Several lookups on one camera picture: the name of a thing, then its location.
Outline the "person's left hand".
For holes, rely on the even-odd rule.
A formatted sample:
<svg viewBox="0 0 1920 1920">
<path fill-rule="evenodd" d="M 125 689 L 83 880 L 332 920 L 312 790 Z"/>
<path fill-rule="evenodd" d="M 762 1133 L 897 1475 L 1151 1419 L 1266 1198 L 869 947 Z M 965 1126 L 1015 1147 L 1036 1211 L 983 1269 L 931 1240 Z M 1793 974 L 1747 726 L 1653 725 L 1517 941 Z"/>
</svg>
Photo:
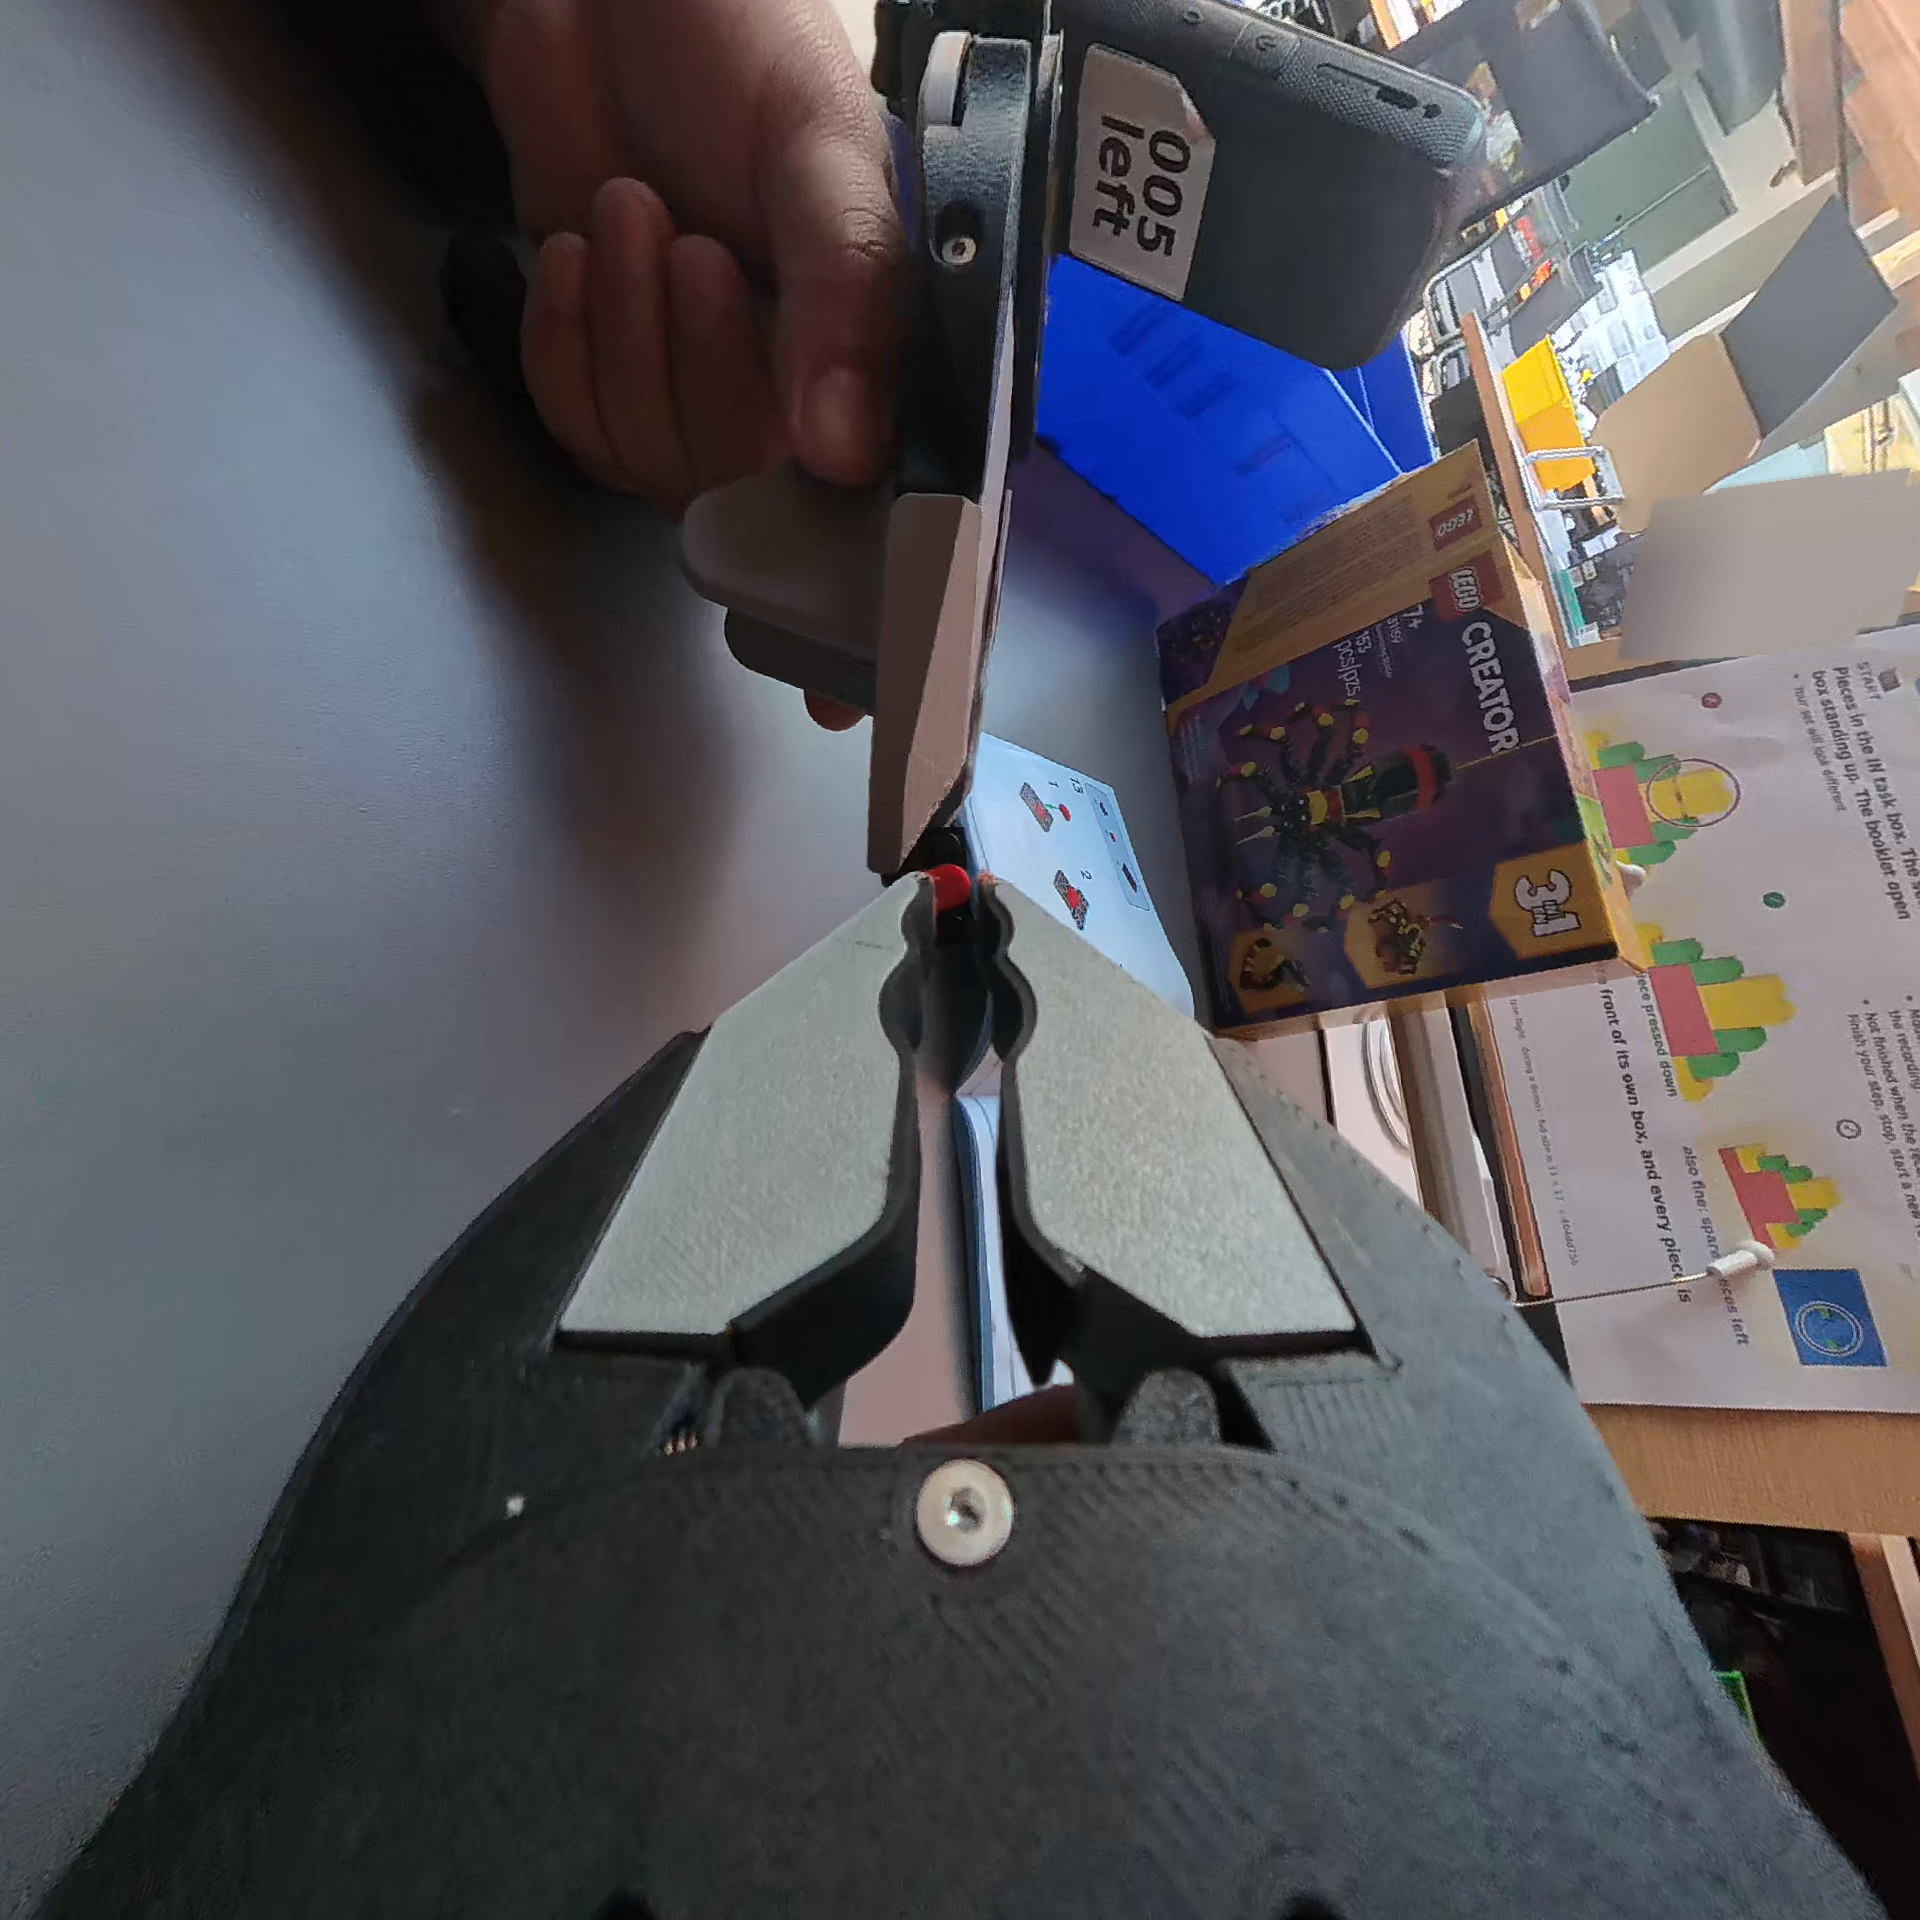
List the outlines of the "person's left hand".
<svg viewBox="0 0 1920 1920">
<path fill-rule="evenodd" d="M 897 443 L 904 229 L 835 5 L 460 5 L 532 246 L 547 433 L 680 520 L 795 465 L 865 490 Z"/>
</svg>

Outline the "blue plastic bin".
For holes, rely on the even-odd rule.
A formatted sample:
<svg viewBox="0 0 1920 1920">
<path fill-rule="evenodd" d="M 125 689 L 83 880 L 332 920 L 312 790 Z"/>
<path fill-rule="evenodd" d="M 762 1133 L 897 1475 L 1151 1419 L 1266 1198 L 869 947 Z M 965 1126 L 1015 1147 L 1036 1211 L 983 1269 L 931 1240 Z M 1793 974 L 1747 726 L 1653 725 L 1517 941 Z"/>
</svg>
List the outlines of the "blue plastic bin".
<svg viewBox="0 0 1920 1920">
<path fill-rule="evenodd" d="M 1357 369 L 1333 371 L 1333 381 L 1402 473 L 1439 459 L 1424 394 L 1404 338 L 1395 338 Z"/>
<path fill-rule="evenodd" d="M 1407 476 L 1333 371 L 1073 257 L 1047 274 L 1036 428 L 1215 586 Z"/>
</svg>

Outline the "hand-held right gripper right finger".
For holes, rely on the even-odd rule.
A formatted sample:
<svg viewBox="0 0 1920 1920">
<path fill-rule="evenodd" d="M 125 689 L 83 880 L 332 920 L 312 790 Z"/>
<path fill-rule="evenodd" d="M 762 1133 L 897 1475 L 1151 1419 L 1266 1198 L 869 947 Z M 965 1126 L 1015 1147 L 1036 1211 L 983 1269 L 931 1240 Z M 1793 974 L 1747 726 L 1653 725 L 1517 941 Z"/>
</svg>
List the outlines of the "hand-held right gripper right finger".
<svg viewBox="0 0 1920 1920">
<path fill-rule="evenodd" d="M 976 888 L 999 1057 L 994 1190 L 1007 1329 L 1081 1426 L 1146 1413 L 1220 1445 L 1292 1445 L 1289 1394 L 1361 1379 L 1357 1241 L 1285 1101 L 1013 883 Z"/>
</svg>

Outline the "printed instruction sheet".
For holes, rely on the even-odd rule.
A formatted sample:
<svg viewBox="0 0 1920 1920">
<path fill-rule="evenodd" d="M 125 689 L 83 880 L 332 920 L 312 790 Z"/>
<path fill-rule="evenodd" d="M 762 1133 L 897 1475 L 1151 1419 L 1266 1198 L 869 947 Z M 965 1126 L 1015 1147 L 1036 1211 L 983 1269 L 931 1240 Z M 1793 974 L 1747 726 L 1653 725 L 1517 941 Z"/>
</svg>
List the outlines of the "printed instruction sheet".
<svg viewBox="0 0 1920 1920">
<path fill-rule="evenodd" d="M 1575 692 L 1649 968 L 1490 1003 L 1586 1404 L 1917 1410 L 1917 638 Z"/>
</svg>

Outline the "cardboard box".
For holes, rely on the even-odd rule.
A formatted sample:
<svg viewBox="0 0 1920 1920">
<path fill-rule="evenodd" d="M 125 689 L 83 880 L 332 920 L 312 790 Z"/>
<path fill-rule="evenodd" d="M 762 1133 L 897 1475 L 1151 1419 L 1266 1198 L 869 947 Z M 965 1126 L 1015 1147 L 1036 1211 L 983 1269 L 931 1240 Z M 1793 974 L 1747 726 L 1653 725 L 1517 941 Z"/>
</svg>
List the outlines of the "cardboard box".
<svg viewBox="0 0 1920 1920">
<path fill-rule="evenodd" d="M 1915 371 L 1917 241 L 1867 251 L 1824 198 L 1732 318 L 1676 348 L 1596 422 L 1618 523 L 1701 496 L 1730 473 L 1893 396 Z"/>
</svg>

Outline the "lego set box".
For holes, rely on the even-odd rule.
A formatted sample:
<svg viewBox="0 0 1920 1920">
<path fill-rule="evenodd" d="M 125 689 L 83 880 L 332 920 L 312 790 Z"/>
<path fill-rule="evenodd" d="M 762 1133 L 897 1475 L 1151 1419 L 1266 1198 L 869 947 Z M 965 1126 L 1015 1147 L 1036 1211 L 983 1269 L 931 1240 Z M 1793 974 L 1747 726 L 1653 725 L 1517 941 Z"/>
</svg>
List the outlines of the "lego set box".
<svg viewBox="0 0 1920 1920">
<path fill-rule="evenodd" d="M 1475 443 L 1164 619 L 1157 651 L 1219 1035 L 1649 968 Z"/>
</svg>

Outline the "lego instruction booklet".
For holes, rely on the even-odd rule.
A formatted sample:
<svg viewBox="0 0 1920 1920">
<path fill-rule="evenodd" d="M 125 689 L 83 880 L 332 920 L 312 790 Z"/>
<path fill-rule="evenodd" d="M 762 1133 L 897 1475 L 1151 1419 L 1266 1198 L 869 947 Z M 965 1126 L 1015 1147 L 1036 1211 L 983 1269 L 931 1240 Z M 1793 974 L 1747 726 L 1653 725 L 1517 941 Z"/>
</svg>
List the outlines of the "lego instruction booklet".
<svg viewBox="0 0 1920 1920">
<path fill-rule="evenodd" d="M 959 812 L 972 875 L 1013 883 L 1181 1014 L 1194 988 L 1146 888 L 1111 787 L 997 736 L 976 746 Z M 983 1026 L 954 1094 L 954 1152 L 972 1259 L 976 1401 L 980 1410 L 1036 1390 L 1007 1297 L 997 1186 L 1002 1062 Z"/>
</svg>

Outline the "yellow plastic bin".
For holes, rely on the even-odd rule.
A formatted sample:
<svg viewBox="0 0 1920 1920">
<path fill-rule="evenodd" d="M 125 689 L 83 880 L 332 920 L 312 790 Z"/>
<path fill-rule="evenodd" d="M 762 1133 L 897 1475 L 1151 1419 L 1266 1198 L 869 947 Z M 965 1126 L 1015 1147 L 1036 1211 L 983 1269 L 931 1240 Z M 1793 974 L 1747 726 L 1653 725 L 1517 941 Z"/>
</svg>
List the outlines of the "yellow plastic bin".
<svg viewBox="0 0 1920 1920">
<path fill-rule="evenodd" d="M 1586 488 L 1596 477 L 1589 428 L 1553 341 L 1527 348 L 1501 371 L 1501 385 L 1531 480 L 1553 494 Z"/>
</svg>

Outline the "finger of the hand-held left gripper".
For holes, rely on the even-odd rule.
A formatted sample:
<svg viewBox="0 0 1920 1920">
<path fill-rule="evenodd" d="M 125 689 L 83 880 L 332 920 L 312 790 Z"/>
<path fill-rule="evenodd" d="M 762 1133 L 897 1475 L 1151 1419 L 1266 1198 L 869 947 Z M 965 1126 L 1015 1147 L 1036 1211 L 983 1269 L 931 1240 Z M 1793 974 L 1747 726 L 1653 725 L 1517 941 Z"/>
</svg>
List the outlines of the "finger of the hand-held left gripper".
<svg viewBox="0 0 1920 1920">
<path fill-rule="evenodd" d="M 869 864 L 897 875 L 969 793 L 997 634 L 1007 509 L 899 496 L 880 577 Z"/>
<path fill-rule="evenodd" d="M 743 668 L 849 709 L 877 698 L 880 588 L 893 494 L 751 476 L 680 526 L 689 586 L 725 611 Z"/>
</svg>

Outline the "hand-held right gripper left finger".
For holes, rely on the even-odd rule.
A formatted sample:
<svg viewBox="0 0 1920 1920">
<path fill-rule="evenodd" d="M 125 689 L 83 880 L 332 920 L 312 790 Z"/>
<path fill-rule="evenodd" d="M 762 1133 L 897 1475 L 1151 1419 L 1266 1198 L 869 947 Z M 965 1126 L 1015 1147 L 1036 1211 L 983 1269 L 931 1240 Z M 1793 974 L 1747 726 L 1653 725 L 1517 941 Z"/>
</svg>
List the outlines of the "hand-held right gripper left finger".
<svg viewBox="0 0 1920 1920">
<path fill-rule="evenodd" d="M 933 883 L 897 880 L 700 1038 L 560 1341 L 779 1374 L 805 1406 L 916 1294 Z"/>
</svg>

